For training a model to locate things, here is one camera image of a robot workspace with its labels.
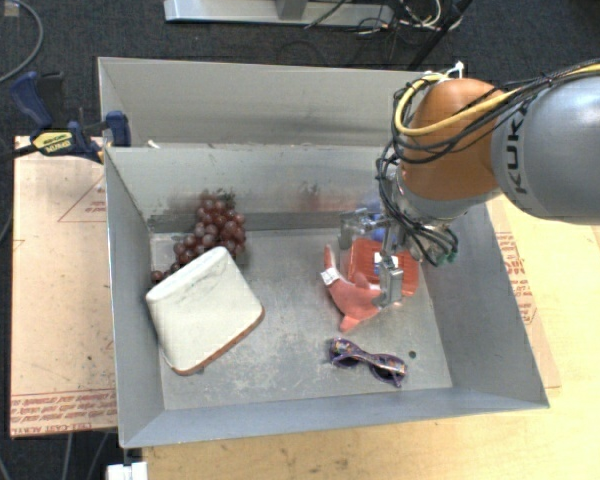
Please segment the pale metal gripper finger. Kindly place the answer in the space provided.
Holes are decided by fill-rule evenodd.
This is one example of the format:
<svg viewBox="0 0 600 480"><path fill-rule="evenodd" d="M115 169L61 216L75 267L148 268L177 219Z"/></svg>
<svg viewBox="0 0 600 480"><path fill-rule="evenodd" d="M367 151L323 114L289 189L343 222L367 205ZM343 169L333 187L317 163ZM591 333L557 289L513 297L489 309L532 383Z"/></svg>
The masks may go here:
<svg viewBox="0 0 600 480"><path fill-rule="evenodd" d="M341 213L339 219L338 244L340 249L350 249L356 237L373 233L377 227L372 213L366 207Z"/></svg>
<svg viewBox="0 0 600 480"><path fill-rule="evenodd" d="M384 310L400 303L403 298L402 282L404 271L399 266L397 258L381 253L378 262L380 295L374 299L379 310Z"/></svg>

